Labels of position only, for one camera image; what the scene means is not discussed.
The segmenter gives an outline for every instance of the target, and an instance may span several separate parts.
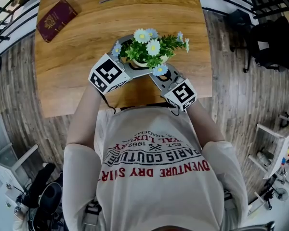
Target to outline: white flower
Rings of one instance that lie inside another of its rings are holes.
[[[159,53],[160,50],[160,44],[157,39],[152,39],[148,44],[146,45],[146,50],[148,51],[148,54],[151,56],[156,56]]]
[[[189,42],[189,38],[185,38],[185,49],[186,49],[186,52],[188,53],[188,51],[189,51],[189,44],[188,44],[188,42]]]
[[[161,76],[161,75],[164,75],[165,73],[167,73],[167,70],[168,70],[168,67],[165,64],[161,64],[161,65],[156,66],[153,69],[152,74],[155,76]]]
[[[149,33],[151,38],[157,38],[158,32],[154,28],[148,28],[146,31]]]
[[[121,48],[122,48],[122,45],[119,44],[119,41],[116,41],[116,45],[112,49],[111,54],[115,57],[118,57],[120,55]]]
[[[150,35],[147,31],[141,29],[137,29],[134,32],[134,38],[138,43],[147,43],[150,40]]]
[[[181,31],[178,32],[177,42],[183,43],[183,33]]]

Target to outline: white pot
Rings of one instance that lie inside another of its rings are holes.
[[[166,55],[164,55],[164,56],[161,56],[160,59],[163,60],[163,61],[162,61],[162,64],[164,64],[165,62],[167,62],[167,60],[169,59],[169,57],[166,56]],[[139,66],[139,67],[147,67],[147,63],[142,64],[142,63],[136,61],[135,59],[132,59],[132,61],[133,61],[137,66]]]

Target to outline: wooden floor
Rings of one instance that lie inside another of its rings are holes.
[[[252,143],[256,124],[274,126],[279,113],[289,112],[289,71],[257,68],[242,69],[247,52],[231,52],[229,45],[239,38],[224,23],[223,16],[205,12],[213,70],[213,97],[202,99],[204,107],[236,147],[249,199],[263,188],[263,173],[248,159],[255,154]],[[37,93],[34,68],[34,36],[17,43],[2,55],[0,72],[0,112],[16,153],[21,156],[33,144],[39,145],[41,158],[29,162],[26,170],[35,175],[41,161],[54,162],[58,173],[63,166],[63,149],[71,116],[44,119]],[[99,138],[110,116],[100,118]]]

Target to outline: passport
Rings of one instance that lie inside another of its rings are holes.
[[[39,33],[49,43],[77,14],[66,0],[60,0],[38,22]]]

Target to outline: wooden tabletop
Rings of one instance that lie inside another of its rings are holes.
[[[38,21],[59,0],[41,0]],[[39,98],[45,117],[73,114],[88,84],[90,69],[114,42],[138,28],[160,35],[184,33],[189,53],[177,50],[168,62],[195,87],[198,97],[212,96],[210,47],[199,0],[67,0],[79,13],[50,42],[35,35]],[[134,79],[106,95],[114,107],[164,102],[149,76]],[[107,108],[102,102],[101,109]]]

